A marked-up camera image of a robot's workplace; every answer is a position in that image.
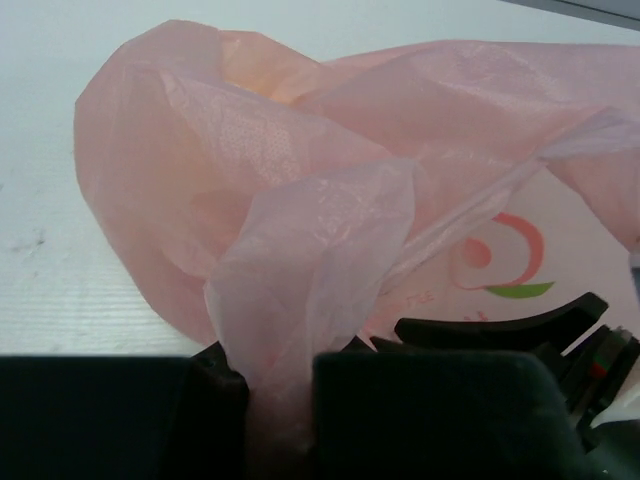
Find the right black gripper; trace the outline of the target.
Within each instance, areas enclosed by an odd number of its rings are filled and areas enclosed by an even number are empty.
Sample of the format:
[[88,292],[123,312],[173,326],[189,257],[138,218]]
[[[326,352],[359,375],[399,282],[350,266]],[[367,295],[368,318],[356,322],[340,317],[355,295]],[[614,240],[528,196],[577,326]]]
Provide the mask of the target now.
[[[592,292],[534,316],[499,322],[446,322],[402,318],[396,336],[420,348],[532,351],[550,344],[562,352],[595,325],[609,304]],[[565,357],[560,389],[586,450],[599,440],[591,423],[609,407],[639,359],[639,340],[618,327],[599,327]]]

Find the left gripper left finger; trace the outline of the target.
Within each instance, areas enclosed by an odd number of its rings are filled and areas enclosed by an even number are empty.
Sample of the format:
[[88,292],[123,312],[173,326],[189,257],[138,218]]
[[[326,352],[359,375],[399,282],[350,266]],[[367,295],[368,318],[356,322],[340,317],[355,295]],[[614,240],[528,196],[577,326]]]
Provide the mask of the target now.
[[194,356],[1,359],[4,479],[242,479],[248,387]]

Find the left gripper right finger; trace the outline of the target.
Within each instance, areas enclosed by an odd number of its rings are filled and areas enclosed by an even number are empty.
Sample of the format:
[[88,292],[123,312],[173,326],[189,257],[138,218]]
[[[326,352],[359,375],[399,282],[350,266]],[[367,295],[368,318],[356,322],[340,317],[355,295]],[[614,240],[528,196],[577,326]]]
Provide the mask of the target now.
[[344,351],[313,364],[317,479],[584,479],[550,342]]

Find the pink plastic bag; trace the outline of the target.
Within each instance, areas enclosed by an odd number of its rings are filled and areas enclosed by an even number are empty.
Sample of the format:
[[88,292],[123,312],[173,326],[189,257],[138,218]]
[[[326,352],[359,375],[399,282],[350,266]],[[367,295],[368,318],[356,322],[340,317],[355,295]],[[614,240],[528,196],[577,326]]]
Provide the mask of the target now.
[[246,379],[251,443],[305,451],[315,355],[396,318],[586,290],[631,330],[634,46],[437,41],[318,62],[172,20],[75,104],[81,192],[149,305]]

